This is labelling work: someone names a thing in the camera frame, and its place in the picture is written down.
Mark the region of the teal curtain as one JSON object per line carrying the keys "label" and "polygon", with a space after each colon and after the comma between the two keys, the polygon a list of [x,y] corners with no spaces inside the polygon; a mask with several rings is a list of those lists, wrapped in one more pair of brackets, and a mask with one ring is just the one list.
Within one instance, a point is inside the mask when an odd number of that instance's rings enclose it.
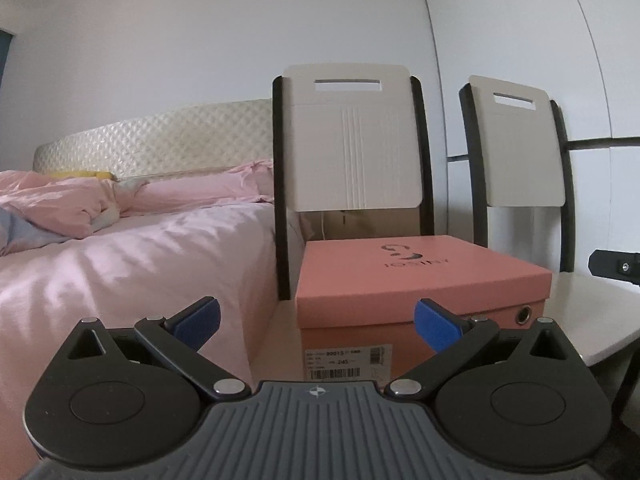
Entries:
{"label": "teal curtain", "polygon": [[0,80],[3,77],[4,68],[6,67],[6,59],[12,44],[13,35],[5,30],[0,30]]}

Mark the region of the pink shoe box base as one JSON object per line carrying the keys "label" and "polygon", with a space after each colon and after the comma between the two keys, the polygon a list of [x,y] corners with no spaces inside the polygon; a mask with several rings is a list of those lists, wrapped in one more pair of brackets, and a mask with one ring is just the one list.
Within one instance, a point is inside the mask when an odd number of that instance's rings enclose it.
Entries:
{"label": "pink shoe box base", "polygon": [[374,380],[380,385],[434,356],[416,331],[414,308],[431,299],[462,316],[484,316],[506,328],[527,327],[544,312],[543,296],[471,289],[402,294],[295,297],[305,378],[312,382]]}

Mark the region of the white quilted headboard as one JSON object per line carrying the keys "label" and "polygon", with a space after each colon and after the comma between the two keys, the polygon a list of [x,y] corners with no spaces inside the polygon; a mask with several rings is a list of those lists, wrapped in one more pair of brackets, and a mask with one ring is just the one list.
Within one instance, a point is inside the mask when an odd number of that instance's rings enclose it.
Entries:
{"label": "white quilted headboard", "polygon": [[271,156],[272,104],[265,99],[189,106],[70,134],[38,146],[32,169],[128,179],[221,170]]}

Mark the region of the white black chair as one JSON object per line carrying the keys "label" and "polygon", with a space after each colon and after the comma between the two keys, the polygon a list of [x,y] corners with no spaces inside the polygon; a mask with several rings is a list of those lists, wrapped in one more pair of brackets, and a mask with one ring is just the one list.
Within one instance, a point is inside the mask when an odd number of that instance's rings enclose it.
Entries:
{"label": "white black chair", "polygon": [[435,232],[420,80],[402,65],[297,64],[272,83],[278,296],[292,297],[288,213],[415,209]]}
{"label": "white black chair", "polygon": [[573,169],[561,107],[544,90],[473,75],[459,91],[471,178],[473,242],[489,245],[491,208],[554,208],[559,270],[575,269]]}

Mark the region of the wooden drawer nightstand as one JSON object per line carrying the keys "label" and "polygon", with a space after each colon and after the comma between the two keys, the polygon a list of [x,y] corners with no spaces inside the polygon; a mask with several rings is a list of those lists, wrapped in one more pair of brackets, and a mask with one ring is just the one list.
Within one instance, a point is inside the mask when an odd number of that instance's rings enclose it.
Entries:
{"label": "wooden drawer nightstand", "polygon": [[304,212],[309,229],[304,256],[329,261],[377,255],[388,244],[405,244],[423,235],[416,208]]}

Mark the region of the pink crumpled duvet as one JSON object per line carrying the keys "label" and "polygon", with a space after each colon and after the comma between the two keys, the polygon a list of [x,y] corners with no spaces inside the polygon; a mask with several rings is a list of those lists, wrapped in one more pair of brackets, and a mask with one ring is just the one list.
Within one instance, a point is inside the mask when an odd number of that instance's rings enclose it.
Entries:
{"label": "pink crumpled duvet", "polygon": [[3,171],[1,253],[82,240],[127,217],[272,200],[270,159],[213,174],[153,181]]}

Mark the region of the left white black chair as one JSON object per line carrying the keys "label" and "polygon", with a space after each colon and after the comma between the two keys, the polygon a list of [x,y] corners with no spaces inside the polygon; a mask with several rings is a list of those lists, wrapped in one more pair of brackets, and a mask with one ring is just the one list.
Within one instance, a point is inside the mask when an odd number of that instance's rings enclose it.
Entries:
{"label": "left white black chair", "polygon": [[297,64],[272,83],[278,296],[292,297],[288,213],[415,209],[435,232],[420,80],[402,65]]}

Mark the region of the bed with pink sheet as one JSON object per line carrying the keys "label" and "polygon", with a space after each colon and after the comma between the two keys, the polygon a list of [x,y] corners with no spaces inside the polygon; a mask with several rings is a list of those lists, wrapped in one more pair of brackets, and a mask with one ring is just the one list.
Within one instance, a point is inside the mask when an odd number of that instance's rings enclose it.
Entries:
{"label": "bed with pink sheet", "polygon": [[249,382],[278,303],[271,205],[130,217],[84,240],[2,257],[2,478],[20,478],[37,460],[24,406],[81,318],[130,327],[204,296],[219,301],[222,320],[202,354]]}

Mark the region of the yellow plush toy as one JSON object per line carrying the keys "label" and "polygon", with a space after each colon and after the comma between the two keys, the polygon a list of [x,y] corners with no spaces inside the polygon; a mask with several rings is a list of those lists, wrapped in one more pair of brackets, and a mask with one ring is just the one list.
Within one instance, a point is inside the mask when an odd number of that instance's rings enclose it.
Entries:
{"label": "yellow plush toy", "polygon": [[57,178],[57,179],[97,178],[101,180],[111,180],[111,181],[117,180],[114,174],[111,174],[108,171],[73,170],[73,171],[50,172],[50,174],[47,174],[47,175],[49,177]]}

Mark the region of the right white black chair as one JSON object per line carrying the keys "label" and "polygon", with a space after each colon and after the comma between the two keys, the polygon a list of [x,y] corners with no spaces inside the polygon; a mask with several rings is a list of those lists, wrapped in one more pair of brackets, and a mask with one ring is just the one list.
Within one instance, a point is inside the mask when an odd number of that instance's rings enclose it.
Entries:
{"label": "right white black chair", "polygon": [[459,91],[471,178],[473,242],[489,245],[491,208],[554,208],[559,270],[575,269],[573,169],[561,107],[544,90],[473,75]]}

